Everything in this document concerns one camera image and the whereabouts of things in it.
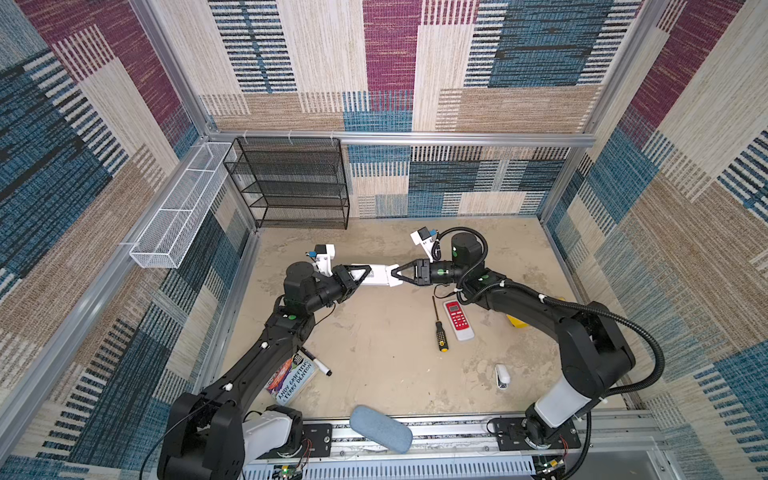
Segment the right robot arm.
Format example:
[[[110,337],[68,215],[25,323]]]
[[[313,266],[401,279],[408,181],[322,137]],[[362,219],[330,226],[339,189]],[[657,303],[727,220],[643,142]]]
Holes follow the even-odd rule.
[[[663,350],[643,327],[598,302],[564,301],[490,269],[485,264],[488,242],[474,229],[452,227],[445,234],[451,238],[449,259],[440,253],[444,234],[431,233],[428,256],[394,267],[390,274],[417,286],[451,285],[459,304],[512,316],[557,343],[560,378],[525,412],[523,428],[532,447],[553,444],[573,417],[588,414],[602,400],[644,390],[662,377]],[[645,341],[654,360],[651,372],[629,385],[618,383],[636,365],[624,328]]]

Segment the white remote control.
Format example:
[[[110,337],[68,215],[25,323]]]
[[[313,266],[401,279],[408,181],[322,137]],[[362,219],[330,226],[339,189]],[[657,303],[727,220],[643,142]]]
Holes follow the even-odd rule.
[[[365,275],[362,284],[366,286],[400,286],[403,284],[403,281],[392,275],[392,271],[396,268],[398,268],[397,264],[370,264],[370,271]]]

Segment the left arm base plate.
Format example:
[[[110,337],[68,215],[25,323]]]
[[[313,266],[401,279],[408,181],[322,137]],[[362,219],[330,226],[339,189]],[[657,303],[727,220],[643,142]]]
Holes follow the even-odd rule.
[[[333,426],[330,423],[304,423],[293,427],[281,453],[288,458],[308,455],[310,458],[327,458],[331,454]]]

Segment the black yellow screwdriver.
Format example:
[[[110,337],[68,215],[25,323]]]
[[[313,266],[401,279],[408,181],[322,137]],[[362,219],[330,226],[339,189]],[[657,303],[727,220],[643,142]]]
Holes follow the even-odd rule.
[[[432,297],[432,303],[433,303],[433,310],[435,314],[435,329],[436,329],[436,340],[437,340],[438,349],[440,352],[447,352],[449,350],[449,345],[448,345],[445,329],[443,327],[439,312],[437,310],[437,302],[436,302],[435,296]]]

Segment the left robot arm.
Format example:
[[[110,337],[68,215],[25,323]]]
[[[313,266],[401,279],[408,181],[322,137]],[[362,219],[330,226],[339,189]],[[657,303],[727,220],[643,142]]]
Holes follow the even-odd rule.
[[[218,380],[173,403],[157,465],[160,479],[237,479],[262,455],[300,444],[301,417],[248,408],[274,374],[304,345],[315,313],[347,300],[371,273],[368,265],[337,265],[330,275],[308,262],[286,270],[284,294],[254,345]]]

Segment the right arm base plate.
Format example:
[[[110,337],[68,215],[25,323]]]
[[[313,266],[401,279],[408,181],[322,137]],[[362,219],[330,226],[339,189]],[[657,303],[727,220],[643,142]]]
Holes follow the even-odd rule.
[[[524,417],[495,417],[486,423],[486,430],[495,437],[500,451],[579,450],[582,440],[572,420],[557,430],[546,427],[543,440],[534,441],[524,425]]]

